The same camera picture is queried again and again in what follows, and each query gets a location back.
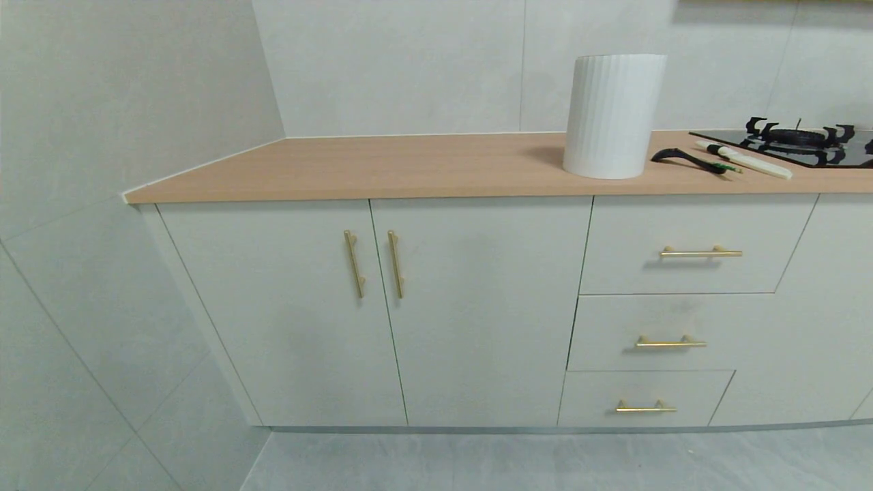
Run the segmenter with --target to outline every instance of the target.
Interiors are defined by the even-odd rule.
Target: wall tile
[[[134,436],[97,476],[87,491],[180,491],[167,471]]]
[[[873,127],[873,4],[801,2],[767,116]]]
[[[519,129],[524,0],[255,0],[288,136]]]
[[[212,356],[140,430],[185,491],[237,491],[269,435],[267,428],[245,424]]]
[[[736,128],[763,114],[794,3],[528,0],[521,129],[564,131],[579,56],[669,56],[655,128]]]
[[[283,134],[245,0],[3,7],[0,239]]]
[[[84,489],[133,434],[0,248],[0,488]]]
[[[134,428],[207,352],[145,222],[117,197],[7,247]]]

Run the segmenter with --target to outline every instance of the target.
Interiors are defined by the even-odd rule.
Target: gas stove
[[[848,124],[816,131],[778,126],[766,118],[752,118],[746,131],[714,129],[691,134],[804,167],[873,169],[873,131],[855,131]]]

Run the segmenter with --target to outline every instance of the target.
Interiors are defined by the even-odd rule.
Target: gold bar handle
[[[354,245],[358,243],[358,238],[349,230],[345,231],[346,245],[348,246],[348,255],[352,258],[352,271],[354,273],[354,284],[358,287],[358,298],[364,298],[364,283],[366,278],[361,276],[358,271],[358,257],[354,253]]]
[[[397,234],[393,230],[388,231],[388,244],[391,246],[391,259],[394,262],[394,279],[397,283],[397,296],[403,298],[403,277],[400,275],[400,261],[397,258]]]
[[[652,407],[628,407],[628,404],[624,402],[624,399],[618,401],[618,406],[615,408],[615,412],[676,412],[678,411],[675,407],[669,407],[668,405],[664,405],[661,399],[658,399],[655,402],[655,405]]]
[[[706,348],[706,341],[696,341],[686,334],[677,342],[652,342],[648,337],[641,335],[636,340],[635,346],[637,348]]]
[[[715,245],[711,251],[677,251],[667,245],[660,252],[662,258],[739,258],[742,251],[728,251],[721,245]]]

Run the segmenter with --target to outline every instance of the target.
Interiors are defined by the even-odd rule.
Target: white cylindrical container
[[[643,173],[666,55],[583,56],[576,60],[564,169],[596,179]]]

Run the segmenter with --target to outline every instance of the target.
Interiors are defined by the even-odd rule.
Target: white cabinet
[[[558,425],[706,426],[732,374],[730,370],[570,371]]]
[[[581,292],[773,292],[814,203],[815,195],[596,197]],[[662,255],[668,247],[674,254]],[[716,247],[733,256],[687,254]]]
[[[582,296],[567,369],[734,370],[757,363],[781,346],[759,343],[760,333],[772,327],[775,297]]]
[[[367,201],[160,210],[265,425],[406,425]]]
[[[848,419],[873,387],[873,196],[821,195],[713,425]]]
[[[556,424],[590,205],[372,202],[410,425]]]

